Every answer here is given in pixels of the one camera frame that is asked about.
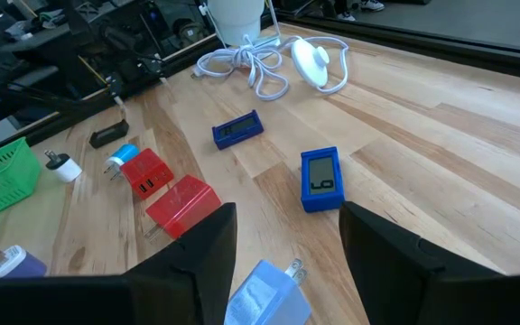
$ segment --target red charger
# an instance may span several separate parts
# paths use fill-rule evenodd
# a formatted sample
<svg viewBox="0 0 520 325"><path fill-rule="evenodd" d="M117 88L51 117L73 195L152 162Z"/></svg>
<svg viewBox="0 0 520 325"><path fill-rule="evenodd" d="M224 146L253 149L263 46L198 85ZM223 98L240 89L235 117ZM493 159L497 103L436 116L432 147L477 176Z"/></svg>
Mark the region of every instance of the red charger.
<svg viewBox="0 0 520 325"><path fill-rule="evenodd" d="M178 238L221 205L214 190L190 175L184 176L146 212L171 237Z"/></svg>
<svg viewBox="0 0 520 325"><path fill-rule="evenodd" d="M145 200L173 180L173 173L152 149L145 149L120 167L132 190Z"/></svg>

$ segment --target white power cord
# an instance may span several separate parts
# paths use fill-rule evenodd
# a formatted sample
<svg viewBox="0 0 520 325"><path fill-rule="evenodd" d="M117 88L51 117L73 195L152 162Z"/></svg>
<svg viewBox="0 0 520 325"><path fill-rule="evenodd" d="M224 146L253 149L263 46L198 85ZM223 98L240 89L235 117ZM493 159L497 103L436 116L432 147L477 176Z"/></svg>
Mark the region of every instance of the white power cord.
<svg viewBox="0 0 520 325"><path fill-rule="evenodd" d="M230 75L236 68L246 67L250 68L250 75L248 77L248 86L251 88L256 84L255 92L256 95L262 100L275 100L282 97L286 91L288 91L289 83L288 79L274 73L273 71L277 70L282 66L282 54L280 51L290 47L294 41L300 40L300 36L293 36L280 44L279 46L274 46L272 44L266 44L262 46L255 47L245 36L245 40L247 40L250 45L243 45L237 49L219 49L215 50L212 53L208 53L202 56L198 62L196 62L196 67L194 67L194 75L197 77L201 77L202 75L207 75L215 78L225 78ZM304 39L306 42L316 41L316 42L336 42L342 46L340 50L340 67L344 72L344 78L342 81L332 87L332 88L321 88L318 87L318 90L323 94L332 94L339 91L343 88L348 81L348 68L347 68L347 59L346 54L348 51L348 45L343 41L326 36L317 36L317 37L309 37ZM259 58L265 58L266 54L274 54L278 58L278 61L274 65L268 65L264 63ZM208 69L209 63L211 61L218 61L222 63L226 63L229 68L224 72L215 72ZM264 95L260 93L260 89L264 83L264 76L277 79L283 83L283 87L277 92L271 95Z"/></svg>

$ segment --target green plastic basket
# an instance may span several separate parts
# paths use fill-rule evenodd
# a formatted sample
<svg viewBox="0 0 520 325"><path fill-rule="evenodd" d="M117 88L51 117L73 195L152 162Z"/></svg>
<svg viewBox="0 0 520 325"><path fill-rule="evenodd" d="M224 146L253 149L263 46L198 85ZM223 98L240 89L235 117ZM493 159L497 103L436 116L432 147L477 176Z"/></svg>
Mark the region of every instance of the green plastic basket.
<svg viewBox="0 0 520 325"><path fill-rule="evenodd" d="M25 138L0 148L0 211L32 195L40 164Z"/></svg>

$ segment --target wooden tabletop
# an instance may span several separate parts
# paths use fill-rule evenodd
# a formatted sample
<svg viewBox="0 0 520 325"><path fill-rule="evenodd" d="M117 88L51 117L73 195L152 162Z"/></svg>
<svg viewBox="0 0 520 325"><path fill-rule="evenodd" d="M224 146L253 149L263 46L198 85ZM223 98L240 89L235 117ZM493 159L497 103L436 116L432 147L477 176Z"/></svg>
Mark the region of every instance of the wooden tabletop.
<svg viewBox="0 0 520 325"><path fill-rule="evenodd" d="M283 33L321 34L284 25ZM237 204L234 291L260 259L284 269L301 258L313 324L367 324L345 261L338 211L306 214L301 153L339 148L347 200L435 244L506 274L520 274L520 78L346 40L349 83L323 96L302 81L285 53L288 93L263 102L247 71L191 79L185 70L130 98L126 139L93 149L93 131L118 122L117 109L33 147L68 153L84 173L65 185L45 169L36 192L0 213L0 247L18 244L51 274L119 274L162 249L149 241L146 201L125 180L102 175L124 143L152 148L176 175L210 184ZM329 51L331 84L342 77ZM265 91L275 89L275 83ZM211 127L255 109L263 134L219 151Z"/></svg>

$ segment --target blue digital timer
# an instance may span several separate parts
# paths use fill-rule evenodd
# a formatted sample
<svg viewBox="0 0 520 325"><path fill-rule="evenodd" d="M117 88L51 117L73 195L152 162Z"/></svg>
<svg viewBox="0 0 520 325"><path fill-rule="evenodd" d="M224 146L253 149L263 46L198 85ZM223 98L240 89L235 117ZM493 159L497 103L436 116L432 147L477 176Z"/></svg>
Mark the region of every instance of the blue digital timer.
<svg viewBox="0 0 520 325"><path fill-rule="evenodd" d="M252 112L220 126L212 127L214 142L219 150L228 148L264 131L255 109Z"/></svg>
<svg viewBox="0 0 520 325"><path fill-rule="evenodd" d="M306 212L338 209L344 202L336 147L302 153L302 206Z"/></svg>

